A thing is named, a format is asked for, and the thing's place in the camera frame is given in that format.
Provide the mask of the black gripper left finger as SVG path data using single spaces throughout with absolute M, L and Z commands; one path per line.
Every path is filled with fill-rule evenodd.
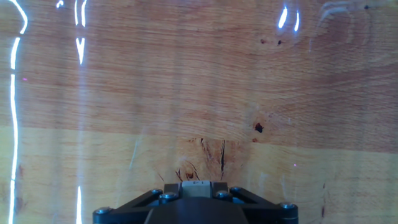
M 181 191 L 181 183 L 165 184 L 163 190 L 149 190 L 119 208 L 98 208 L 93 212 L 93 224 L 144 223 L 152 209 L 180 199 Z

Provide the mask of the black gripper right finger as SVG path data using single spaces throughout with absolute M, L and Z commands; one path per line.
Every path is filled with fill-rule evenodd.
M 272 203 L 242 187 L 212 183 L 212 197 L 237 205 L 249 223 L 298 224 L 299 208 L 291 202 Z

